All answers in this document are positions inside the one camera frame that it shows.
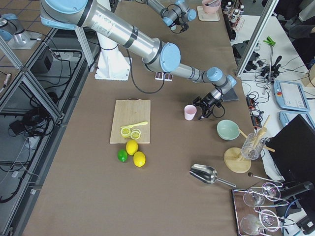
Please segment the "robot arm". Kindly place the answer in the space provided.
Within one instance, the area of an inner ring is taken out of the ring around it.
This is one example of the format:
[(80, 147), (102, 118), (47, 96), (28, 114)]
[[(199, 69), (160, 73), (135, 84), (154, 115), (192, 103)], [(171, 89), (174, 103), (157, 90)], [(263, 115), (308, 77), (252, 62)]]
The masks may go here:
[(148, 5), (169, 28), (174, 26), (185, 28), (188, 22), (193, 21), (197, 16), (196, 11), (191, 9), (185, 0), (176, 0), (168, 6), (162, 5), (158, 0), (139, 0), (138, 2)]
[(149, 71), (169, 73), (195, 83), (213, 84), (215, 88), (211, 92), (192, 102), (202, 110), (200, 119), (213, 114), (214, 106), (220, 107), (222, 102), (239, 99), (234, 91), (237, 82), (231, 75), (225, 75), (217, 67), (201, 71), (181, 64), (177, 45), (150, 38), (96, 0), (42, 0), (40, 16), (42, 23), (51, 28), (89, 27), (140, 56)]

